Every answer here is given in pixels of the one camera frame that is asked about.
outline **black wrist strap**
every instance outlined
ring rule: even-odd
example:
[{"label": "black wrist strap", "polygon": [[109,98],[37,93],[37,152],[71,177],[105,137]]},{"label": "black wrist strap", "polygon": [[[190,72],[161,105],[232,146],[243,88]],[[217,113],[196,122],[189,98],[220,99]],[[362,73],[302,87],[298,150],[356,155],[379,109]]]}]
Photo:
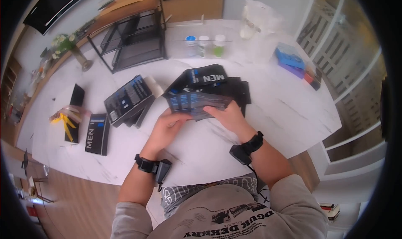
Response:
[{"label": "black wrist strap", "polygon": [[135,155],[135,161],[138,164],[138,169],[146,173],[153,173],[155,175],[155,181],[159,184],[158,192],[162,190],[162,182],[164,181],[172,163],[168,159],[161,161],[150,161],[145,158],[141,158],[139,154]]},{"label": "black wrist strap", "polygon": [[135,155],[135,161],[138,164],[138,169],[146,173],[156,174],[158,170],[158,161],[150,161],[145,158],[141,158],[139,153]]},{"label": "black wrist strap", "polygon": [[258,131],[257,134],[251,138],[251,140],[242,144],[248,155],[251,155],[252,152],[257,151],[263,145],[263,136],[263,133]]},{"label": "black wrist strap", "polygon": [[248,142],[232,146],[229,153],[241,164],[249,165],[251,163],[251,153],[257,151],[263,145],[263,136],[263,133],[258,131]]}]

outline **gray t-shirt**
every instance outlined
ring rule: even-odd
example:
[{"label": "gray t-shirt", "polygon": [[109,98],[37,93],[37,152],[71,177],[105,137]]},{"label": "gray t-shirt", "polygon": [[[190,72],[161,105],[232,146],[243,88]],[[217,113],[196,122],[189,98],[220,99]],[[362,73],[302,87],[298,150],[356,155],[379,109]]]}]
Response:
[{"label": "gray t-shirt", "polygon": [[120,202],[111,239],[132,238],[326,238],[328,218],[298,175],[271,189],[271,208],[255,202],[235,185],[206,188],[184,201],[176,213],[152,230],[140,204]]}]

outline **person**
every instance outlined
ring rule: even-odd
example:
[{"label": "person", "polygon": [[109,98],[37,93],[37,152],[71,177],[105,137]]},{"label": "person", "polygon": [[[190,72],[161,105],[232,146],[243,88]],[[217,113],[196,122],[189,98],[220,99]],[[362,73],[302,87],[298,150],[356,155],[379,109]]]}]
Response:
[{"label": "person", "polygon": [[[257,134],[235,101],[224,111],[211,106],[205,106],[204,111],[234,132],[241,143]],[[156,121],[140,157],[156,161],[158,152],[173,142],[190,119],[188,114],[171,114],[167,109]],[[270,207],[255,201],[255,175],[240,181],[166,187],[162,189],[162,205],[167,219],[154,230],[146,205],[155,181],[153,174],[139,170],[135,163],[120,189],[111,239],[326,238],[328,218],[286,158],[263,140],[251,159],[258,177],[270,189]]]}]

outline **wooden floor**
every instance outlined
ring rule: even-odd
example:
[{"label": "wooden floor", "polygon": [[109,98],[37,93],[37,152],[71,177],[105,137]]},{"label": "wooden floor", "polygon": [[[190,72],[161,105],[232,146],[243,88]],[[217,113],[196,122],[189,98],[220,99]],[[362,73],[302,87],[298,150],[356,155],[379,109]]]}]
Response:
[{"label": "wooden floor", "polygon": [[[319,183],[307,152],[289,159],[312,191]],[[42,177],[43,170],[32,164],[28,176]],[[39,193],[55,201],[35,204],[50,239],[110,238],[119,186],[88,181],[50,169],[47,183],[37,185]]]}]

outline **black metal rack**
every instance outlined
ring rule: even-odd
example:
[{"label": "black metal rack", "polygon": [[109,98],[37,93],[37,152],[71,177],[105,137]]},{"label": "black metal rack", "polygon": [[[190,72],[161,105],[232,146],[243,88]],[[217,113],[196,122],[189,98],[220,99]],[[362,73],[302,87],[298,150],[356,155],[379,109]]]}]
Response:
[{"label": "black metal rack", "polygon": [[[88,36],[88,41],[111,73],[152,61],[167,59],[163,9],[155,8],[121,21],[109,28],[99,51]],[[115,51],[110,67],[103,55]]]}]

